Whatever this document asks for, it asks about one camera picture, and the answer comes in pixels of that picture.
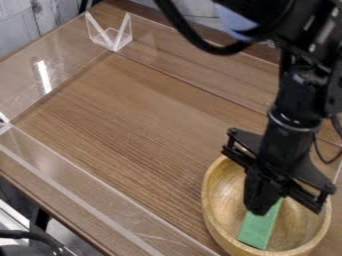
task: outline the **green sponge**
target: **green sponge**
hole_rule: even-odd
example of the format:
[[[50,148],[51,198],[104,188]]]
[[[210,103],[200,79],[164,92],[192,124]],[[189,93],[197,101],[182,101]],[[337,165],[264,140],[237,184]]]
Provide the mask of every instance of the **green sponge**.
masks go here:
[[[246,212],[237,236],[240,242],[260,250],[267,249],[281,202],[283,199],[279,199],[264,216],[257,216]]]

